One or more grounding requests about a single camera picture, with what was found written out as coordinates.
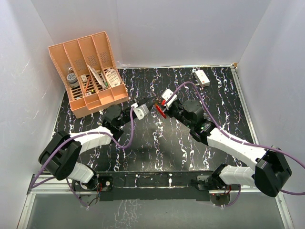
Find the red black keyring holder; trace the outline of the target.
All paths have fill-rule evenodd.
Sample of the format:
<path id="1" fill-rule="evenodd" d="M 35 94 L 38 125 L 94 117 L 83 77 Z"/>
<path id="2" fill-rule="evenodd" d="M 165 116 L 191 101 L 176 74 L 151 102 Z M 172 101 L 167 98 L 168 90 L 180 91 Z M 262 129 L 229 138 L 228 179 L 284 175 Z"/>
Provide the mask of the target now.
<path id="1" fill-rule="evenodd" d="M 161 103 L 155 103 L 155 108 L 157 109 L 157 111 L 159 112 L 159 114 L 166 119 L 167 115 L 166 115 L 166 105 L 165 105 L 165 101 L 162 101 Z"/>

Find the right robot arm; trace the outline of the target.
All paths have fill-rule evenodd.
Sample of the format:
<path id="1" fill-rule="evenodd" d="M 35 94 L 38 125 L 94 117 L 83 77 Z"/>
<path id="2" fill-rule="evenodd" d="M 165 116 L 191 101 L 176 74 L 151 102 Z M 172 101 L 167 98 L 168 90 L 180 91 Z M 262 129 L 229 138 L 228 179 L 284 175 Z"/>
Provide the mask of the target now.
<path id="1" fill-rule="evenodd" d="M 247 185 L 276 197 L 292 175 L 285 156 L 278 149 L 252 146 L 234 135 L 222 133 L 204 117 L 203 108 L 196 100 L 187 100 L 183 104 L 176 100 L 171 105 L 157 104 L 156 108 L 164 118 L 174 117 L 188 127 L 194 140 L 222 150 L 246 164 L 245 167 L 221 164 L 202 185 L 217 189 L 232 184 Z"/>

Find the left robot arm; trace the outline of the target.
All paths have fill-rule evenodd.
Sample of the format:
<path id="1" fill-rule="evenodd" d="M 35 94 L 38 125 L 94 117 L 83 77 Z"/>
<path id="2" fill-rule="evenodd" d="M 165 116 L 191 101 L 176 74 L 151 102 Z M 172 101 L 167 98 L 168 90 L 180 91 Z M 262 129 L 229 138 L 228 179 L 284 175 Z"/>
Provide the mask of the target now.
<path id="1" fill-rule="evenodd" d="M 131 140 L 124 146 L 118 142 L 123 126 L 127 123 L 134 125 L 135 119 L 143 119 L 155 102 L 156 97 L 153 96 L 134 100 L 127 108 L 114 104 L 106 109 L 102 125 L 93 130 L 74 134 L 57 132 L 39 156 L 42 170 L 49 171 L 57 180 L 73 179 L 87 190 L 95 190 L 99 183 L 98 175 L 92 168 L 77 161 L 79 155 L 112 143 L 118 148 L 128 148 Z"/>

